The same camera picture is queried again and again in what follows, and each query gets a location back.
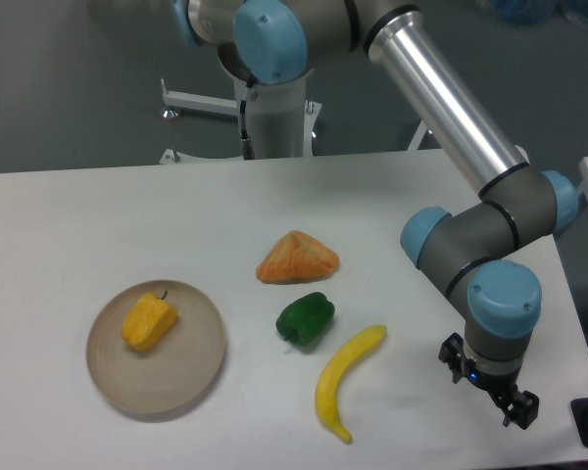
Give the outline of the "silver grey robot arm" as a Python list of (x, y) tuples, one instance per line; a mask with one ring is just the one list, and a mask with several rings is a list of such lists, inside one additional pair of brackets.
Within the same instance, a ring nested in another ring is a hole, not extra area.
[(478, 204), (451, 215), (433, 207), (405, 225), (400, 243), (463, 317), (439, 357), (455, 380), (485, 391), (506, 424), (528, 427), (539, 399), (516, 379), (541, 312), (542, 289), (513, 252), (576, 216), (570, 181), (534, 170), (483, 111), (427, 36), (413, 1), (175, 1), (184, 41), (213, 44), (242, 87), (237, 119), (247, 160), (299, 157), (303, 114), (276, 103), (333, 60), (362, 50), (386, 69), (455, 166)]

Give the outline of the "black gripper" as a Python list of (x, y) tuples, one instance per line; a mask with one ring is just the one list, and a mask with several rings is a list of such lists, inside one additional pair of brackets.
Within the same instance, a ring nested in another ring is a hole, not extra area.
[(446, 364), (454, 384), (466, 378), (470, 384), (488, 392), (495, 405), (503, 412), (503, 426), (516, 424), (526, 430), (538, 417), (540, 399), (517, 388), (522, 357), (494, 361), (478, 355), (465, 356), (464, 339), (452, 333), (442, 344), (438, 359)]

